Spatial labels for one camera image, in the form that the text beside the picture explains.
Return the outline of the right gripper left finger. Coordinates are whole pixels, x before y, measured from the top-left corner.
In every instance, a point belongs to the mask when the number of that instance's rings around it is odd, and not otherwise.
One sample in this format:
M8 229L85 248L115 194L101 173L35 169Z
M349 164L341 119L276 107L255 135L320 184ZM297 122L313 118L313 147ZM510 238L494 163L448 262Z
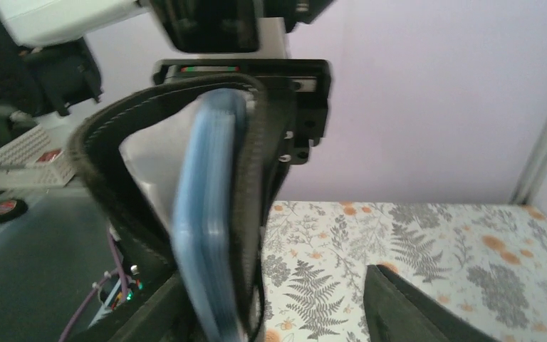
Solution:
M194 312L178 273L160 277L72 341L191 341Z

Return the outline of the black leather card holder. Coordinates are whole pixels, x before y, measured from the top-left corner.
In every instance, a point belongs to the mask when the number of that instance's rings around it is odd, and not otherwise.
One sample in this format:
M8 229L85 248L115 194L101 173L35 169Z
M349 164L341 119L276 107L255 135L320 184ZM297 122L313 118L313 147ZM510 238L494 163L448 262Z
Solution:
M191 341L265 337L263 237L290 166L281 159L289 118L268 129L276 113L268 105L252 76L190 77L102 109L68 143L138 266L137 292L180 275L194 312Z

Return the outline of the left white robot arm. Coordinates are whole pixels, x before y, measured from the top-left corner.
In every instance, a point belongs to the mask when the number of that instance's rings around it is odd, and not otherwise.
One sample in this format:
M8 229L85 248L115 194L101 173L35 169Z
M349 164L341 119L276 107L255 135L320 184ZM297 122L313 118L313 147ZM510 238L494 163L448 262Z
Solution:
M313 23L329 1L0 1L0 91L34 117L69 114L99 101L100 70L85 36L150 12L186 59L165 59L152 75L159 85L192 76L243 73L286 102L295 165L325 135L332 73L321 59L292 59L287 36Z

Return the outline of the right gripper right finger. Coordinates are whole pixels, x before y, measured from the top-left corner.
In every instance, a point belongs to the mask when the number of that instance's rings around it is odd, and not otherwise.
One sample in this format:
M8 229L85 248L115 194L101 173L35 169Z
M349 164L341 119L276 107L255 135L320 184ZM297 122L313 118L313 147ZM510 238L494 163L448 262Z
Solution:
M371 341L494 341L382 264L369 265L364 285Z

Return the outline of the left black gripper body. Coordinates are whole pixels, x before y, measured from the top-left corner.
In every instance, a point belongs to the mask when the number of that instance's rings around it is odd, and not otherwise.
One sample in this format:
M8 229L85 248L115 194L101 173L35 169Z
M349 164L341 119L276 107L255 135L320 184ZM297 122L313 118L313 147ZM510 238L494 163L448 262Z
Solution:
M330 64L318 59L163 59L155 64L155 85L192 76L242 73L258 79L268 91L268 120L289 118L284 130L286 151L281 159L292 165L307 163L312 147L325 136L331 88Z

